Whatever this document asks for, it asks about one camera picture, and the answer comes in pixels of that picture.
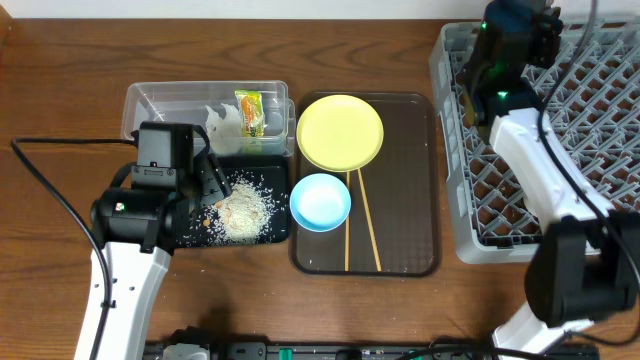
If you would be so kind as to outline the light blue bowl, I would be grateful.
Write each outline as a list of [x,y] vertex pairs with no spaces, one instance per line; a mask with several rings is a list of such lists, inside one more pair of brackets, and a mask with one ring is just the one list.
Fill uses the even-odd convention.
[[351,204],[346,184],[326,173],[311,174],[298,181],[289,201],[293,219],[312,232],[337,229],[348,218]]

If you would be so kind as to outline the yellow plate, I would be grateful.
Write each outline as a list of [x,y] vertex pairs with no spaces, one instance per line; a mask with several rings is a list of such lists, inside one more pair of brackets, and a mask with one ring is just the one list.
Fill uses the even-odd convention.
[[297,144],[314,166],[332,172],[357,170],[371,162],[384,141],[378,112],[352,95],[329,95],[302,113]]

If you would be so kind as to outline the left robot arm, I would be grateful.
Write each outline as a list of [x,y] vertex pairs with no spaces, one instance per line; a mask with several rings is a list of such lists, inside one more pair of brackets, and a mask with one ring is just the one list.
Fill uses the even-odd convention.
[[192,215],[231,194],[199,125],[142,123],[138,158],[91,206],[91,284],[77,359],[139,359],[153,305]]

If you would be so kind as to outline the green snack wrapper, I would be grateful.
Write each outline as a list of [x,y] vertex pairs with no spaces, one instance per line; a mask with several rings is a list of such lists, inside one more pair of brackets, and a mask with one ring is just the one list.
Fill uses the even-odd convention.
[[262,94],[259,91],[236,90],[235,96],[242,118],[242,135],[258,138],[264,135],[265,114]]

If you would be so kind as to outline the white tissue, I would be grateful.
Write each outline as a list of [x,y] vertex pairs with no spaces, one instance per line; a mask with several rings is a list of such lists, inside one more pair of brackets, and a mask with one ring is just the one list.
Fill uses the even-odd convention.
[[239,138],[242,137],[241,116],[239,110],[229,104],[222,104],[225,116],[206,106],[208,112],[205,122],[211,148],[217,156],[231,156],[241,149]]

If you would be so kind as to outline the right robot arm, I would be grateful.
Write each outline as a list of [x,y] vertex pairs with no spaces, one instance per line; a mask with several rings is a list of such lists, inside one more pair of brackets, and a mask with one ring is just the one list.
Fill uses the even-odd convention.
[[556,137],[548,99],[522,76],[553,66],[562,29],[545,1],[491,1],[463,70],[465,119],[513,171],[542,231],[525,303],[492,334],[497,359],[545,359],[639,298],[638,214],[595,190]]

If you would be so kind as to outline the wooden chopstick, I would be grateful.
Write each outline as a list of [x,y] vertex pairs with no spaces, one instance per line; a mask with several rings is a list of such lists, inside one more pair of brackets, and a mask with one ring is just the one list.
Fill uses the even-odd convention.
[[[351,172],[346,172],[346,188],[347,195],[349,196],[349,200],[351,199],[350,195],[350,187],[351,187]],[[345,219],[345,249],[344,249],[344,271],[349,272],[350,270],[350,210],[347,213],[347,217]]]
[[365,187],[365,183],[364,183],[364,177],[363,177],[361,169],[357,170],[357,175],[358,175],[358,180],[359,180],[359,185],[360,185],[360,192],[361,192],[361,197],[362,197],[362,201],[363,201],[363,206],[364,206],[364,211],[365,211],[365,218],[366,218],[366,222],[367,222],[367,228],[368,228],[368,232],[369,232],[369,238],[370,238],[370,242],[371,242],[371,247],[372,247],[372,252],[373,252],[374,261],[375,261],[375,265],[376,265],[376,270],[377,270],[377,272],[382,272],[382,265],[381,265],[380,255],[379,255],[379,249],[378,249],[375,230],[374,230],[374,226],[373,226],[373,222],[372,222],[368,196],[367,196],[366,187]]

